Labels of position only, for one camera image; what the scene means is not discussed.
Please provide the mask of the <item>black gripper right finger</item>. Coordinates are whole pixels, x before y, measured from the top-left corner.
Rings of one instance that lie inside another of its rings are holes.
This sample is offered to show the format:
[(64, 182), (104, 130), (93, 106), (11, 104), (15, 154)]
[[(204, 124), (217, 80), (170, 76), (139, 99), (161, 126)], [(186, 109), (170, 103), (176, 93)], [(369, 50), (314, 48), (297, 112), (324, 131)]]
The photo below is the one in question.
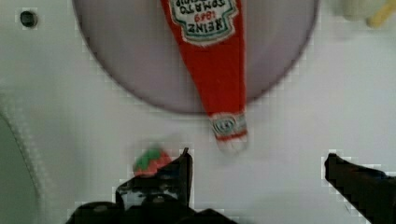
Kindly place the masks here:
[(395, 177), (330, 153), (325, 179), (371, 224), (395, 224)]

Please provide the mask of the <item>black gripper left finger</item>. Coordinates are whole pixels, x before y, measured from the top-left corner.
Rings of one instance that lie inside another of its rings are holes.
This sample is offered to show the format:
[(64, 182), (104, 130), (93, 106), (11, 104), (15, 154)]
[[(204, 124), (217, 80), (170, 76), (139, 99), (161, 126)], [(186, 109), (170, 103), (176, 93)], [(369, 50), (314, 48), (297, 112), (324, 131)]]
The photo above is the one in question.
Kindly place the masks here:
[(150, 196), (166, 195), (184, 205), (190, 203), (192, 156), (185, 147), (176, 159), (155, 175), (134, 176), (115, 191), (116, 203), (121, 207), (139, 206)]

